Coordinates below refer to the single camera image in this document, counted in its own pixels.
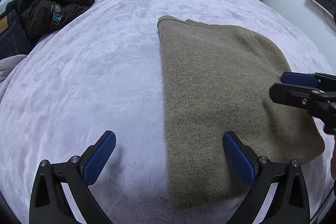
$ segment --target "bedspread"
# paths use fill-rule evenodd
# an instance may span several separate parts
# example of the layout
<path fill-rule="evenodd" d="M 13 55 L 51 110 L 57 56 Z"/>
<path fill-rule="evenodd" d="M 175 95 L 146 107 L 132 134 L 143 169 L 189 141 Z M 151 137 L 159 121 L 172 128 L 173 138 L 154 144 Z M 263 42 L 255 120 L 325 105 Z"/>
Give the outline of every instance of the bedspread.
<path fill-rule="evenodd" d="M 113 223 L 225 223 L 233 214 L 243 197 L 187 212 L 168 205 L 156 27 L 167 14 L 251 29 L 280 48 L 292 71 L 332 73 L 297 27 L 258 0 L 96 0 L 39 42 L 0 87 L 0 190 L 23 224 L 39 162 L 81 155 L 105 130 L 115 132 L 117 146 L 90 190 Z M 303 167 L 311 214 L 332 188 L 334 144 L 315 121 L 325 152 Z"/>

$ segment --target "black coat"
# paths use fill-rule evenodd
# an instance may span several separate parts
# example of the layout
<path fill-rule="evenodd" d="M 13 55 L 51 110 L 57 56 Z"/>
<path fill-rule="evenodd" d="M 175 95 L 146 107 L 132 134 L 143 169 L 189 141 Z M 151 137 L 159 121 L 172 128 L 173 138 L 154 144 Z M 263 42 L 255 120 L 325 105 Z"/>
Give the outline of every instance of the black coat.
<path fill-rule="evenodd" d="M 95 0 L 13 0 L 6 5 L 3 18 L 16 10 L 26 36 L 34 46 L 45 33 L 63 28 L 89 9 Z"/>

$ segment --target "dark jeans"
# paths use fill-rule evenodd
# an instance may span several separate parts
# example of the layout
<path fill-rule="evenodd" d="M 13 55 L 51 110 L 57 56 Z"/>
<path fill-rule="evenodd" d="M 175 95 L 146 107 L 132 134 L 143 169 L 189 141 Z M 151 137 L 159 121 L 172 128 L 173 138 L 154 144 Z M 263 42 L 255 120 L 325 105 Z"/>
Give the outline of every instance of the dark jeans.
<path fill-rule="evenodd" d="M 7 15 L 7 24 L 8 28 L 0 34 L 0 60 L 18 54 L 29 54 L 33 47 L 15 10 Z"/>

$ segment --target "black cable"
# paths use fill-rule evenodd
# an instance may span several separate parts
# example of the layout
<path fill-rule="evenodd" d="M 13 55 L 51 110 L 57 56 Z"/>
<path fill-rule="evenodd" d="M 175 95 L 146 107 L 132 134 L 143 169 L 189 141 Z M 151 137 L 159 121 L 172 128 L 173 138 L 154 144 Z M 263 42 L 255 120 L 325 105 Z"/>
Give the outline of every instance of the black cable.
<path fill-rule="evenodd" d="M 323 10 L 323 13 L 324 13 L 325 22 L 329 25 L 324 10 Z"/>

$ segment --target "brown knit sweater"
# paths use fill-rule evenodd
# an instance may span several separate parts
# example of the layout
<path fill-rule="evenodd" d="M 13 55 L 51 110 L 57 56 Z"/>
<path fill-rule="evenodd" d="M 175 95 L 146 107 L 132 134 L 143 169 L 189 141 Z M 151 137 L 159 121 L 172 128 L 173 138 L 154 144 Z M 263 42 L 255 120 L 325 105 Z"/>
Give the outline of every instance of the brown knit sweater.
<path fill-rule="evenodd" d="M 174 208 L 247 192 L 223 151 L 227 131 L 276 162 L 304 164 L 323 152 L 323 139 L 306 111 L 269 99 L 269 87 L 290 71 L 272 41 L 238 26 L 170 16 L 161 17 L 157 26 Z"/>

